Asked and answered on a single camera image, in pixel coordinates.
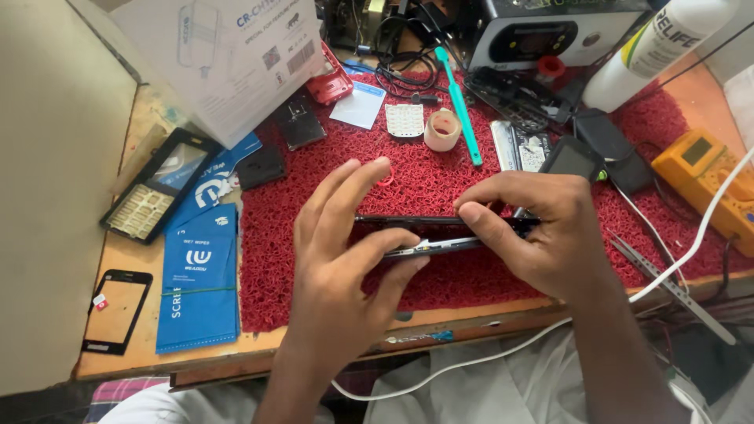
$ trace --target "red rubber mat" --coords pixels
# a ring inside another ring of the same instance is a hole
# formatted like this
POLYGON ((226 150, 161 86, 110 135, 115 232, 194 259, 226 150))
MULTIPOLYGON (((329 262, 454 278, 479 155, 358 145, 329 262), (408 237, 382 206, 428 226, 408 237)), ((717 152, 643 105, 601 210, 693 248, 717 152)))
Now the red rubber mat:
MULTIPOLYGON (((355 80, 377 85, 373 75, 353 75, 355 80)), ((445 76, 440 85, 446 85, 445 76)), ((450 109, 447 94, 437 92, 450 109)), ((385 103, 398 104, 390 97, 385 103)), ((440 107, 425 106, 426 118, 440 107)), ((283 152, 288 177, 243 193, 241 218, 243 262, 241 266, 241 320, 244 331, 270 331, 288 322, 293 292, 293 220, 317 184, 335 167, 349 158, 369 161, 389 157, 395 179, 385 187, 375 187, 362 203, 362 214, 451 215, 453 201, 469 186, 500 171, 489 123, 498 118, 486 106, 469 109, 484 165, 475 169, 470 162, 463 137, 450 152, 427 149, 422 137, 400 140, 387 132, 385 109, 380 111, 371 131, 329 119, 333 106, 316 105, 317 117, 327 133, 325 140, 290 152, 275 125, 269 120, 256 129, 265 144, 277 144, 283 152)), ((688 126, 679 107, 664 91, 647 100, 629 105, 614 117, 632 140, 650 140, 660 147, 672 143, 688 126)), ((650 146, 639 152, 652 159, 657 153, 650 146)), ((647 284, 645 278, 608 242, 607 228, 616 232, 655 265, 662 266, 652 240, 639 218, 608 183, 597 183, 592 190, 602 226, 605 249, 626 287, 647 284)), ((635 196, 641 211, 653 222, 677 258, 691 246, 697 228, 671 212, 647 189, 635 196)), ((674 199, 682 213, 692 210, 674 199)), ((724 239, 708 230, 699 253, 682 268, 686 278, 720 274, 724 239)), ((731 271, 754 269, 754 260, 731 252, 731 271)), ((380 270, 370 274, 363 289, 374 290, 380 270)), ((400 302, 400 310, 461 308, 543 296, 513 277, 500 259, 481 248, 449 253, 432 258, 414 277, 400 302)))

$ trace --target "fingernail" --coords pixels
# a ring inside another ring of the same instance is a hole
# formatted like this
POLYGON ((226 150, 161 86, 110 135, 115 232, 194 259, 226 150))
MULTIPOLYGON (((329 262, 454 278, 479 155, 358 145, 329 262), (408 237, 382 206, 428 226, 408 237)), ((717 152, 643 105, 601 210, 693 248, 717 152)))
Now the fingernail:
POLYGON ((417 271, 427 266, 428 263, 429 257, 418 257, 414 260, 414 266, 416 266, 417 271))
POLYGON ((479 210, 479 207, 481 206, 481 204, 478 204, 475 201, 464 203, 461 206, 461 209, 458 210, 458 215, 461 216, 466 224, 473 224, 482 216, 482 213, 479 210))

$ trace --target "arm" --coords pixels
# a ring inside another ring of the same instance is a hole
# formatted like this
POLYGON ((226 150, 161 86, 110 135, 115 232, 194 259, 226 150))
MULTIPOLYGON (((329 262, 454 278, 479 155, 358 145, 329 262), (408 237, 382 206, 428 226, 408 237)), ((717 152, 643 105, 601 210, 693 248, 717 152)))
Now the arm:
POLYGON ((454 208, 513 274, 569 306, 591 422, 689 422, 610 266, 584 178, 503 172, 471 187, 454 208), (542 224, 521 240, 477 203, 496 200, 531 210, 542 224))
POLYGON ((299 212, 290 322, 254 424, 311 422, 330 380, 380 339, 403 289, 429 262, 420 257, 398 263, 372 296, 360 289, 385 252, 419 243, 405 229, 386 229, 345 248, 356 208, 389 173, 387 158, 364 165, 351 159, 322 181, 299 212))
POLYGON ((590 417, 594 422, 690 422, 691 411, 668 389, 625 293, 613 290, 612 282, 604 285, 605 290, 570 305, 590 417))

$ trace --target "blue packet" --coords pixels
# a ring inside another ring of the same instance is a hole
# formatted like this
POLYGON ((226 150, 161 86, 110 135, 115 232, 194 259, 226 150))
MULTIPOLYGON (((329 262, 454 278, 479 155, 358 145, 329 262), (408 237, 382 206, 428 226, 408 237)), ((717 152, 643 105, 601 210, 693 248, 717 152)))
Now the blue packet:
POLYGON ((236 164, 262 147, 262 142, 254 133, 249 133, 233 149, 223 150, 210 163, 199 177, 193 190, 189 192, 176 213, 165 226, 165 234, 187 223, 192 218, 212 209, 220 203, 218 191, 223 180, 230 177, 236 164))
POLYGON ((237 224, 235 205, 222 204, 166 234, 157 354, 238 337, 237 224))

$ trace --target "green rubber band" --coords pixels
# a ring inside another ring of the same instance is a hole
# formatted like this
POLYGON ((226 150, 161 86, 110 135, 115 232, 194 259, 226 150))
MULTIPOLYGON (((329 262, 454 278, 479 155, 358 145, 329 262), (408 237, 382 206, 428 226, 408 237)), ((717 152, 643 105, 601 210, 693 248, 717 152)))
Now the green rubber band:
POLYGON ((233 287, 217 287, 217 288, 198 288, 196 290, 176 290, 167 293, 163 293, 162 296, 173 296, 176 294, 189 294, 189 293, 204 293, 206 291, 219 291, 219 290, 235 290, 233 287))

